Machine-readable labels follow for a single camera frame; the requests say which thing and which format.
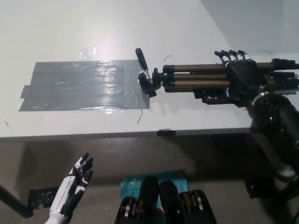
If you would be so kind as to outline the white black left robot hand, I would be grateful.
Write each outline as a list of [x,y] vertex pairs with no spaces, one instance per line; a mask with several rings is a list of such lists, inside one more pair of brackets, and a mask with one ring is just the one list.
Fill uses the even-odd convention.
[[50,215],[59,214],[69,218],[91,180],[93,171],[93,158],[85,153],[71,168],[68,175],[63,179],[50,208]]

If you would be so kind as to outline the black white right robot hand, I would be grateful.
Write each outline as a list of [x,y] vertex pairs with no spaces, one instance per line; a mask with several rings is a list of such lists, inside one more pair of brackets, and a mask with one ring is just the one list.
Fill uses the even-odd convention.
[[257,63],[244,51],[215,51],[226,70],[230,86],[227,96],[238,107],[250,108],[254,99],[267,88],[265,75],[259,70]]

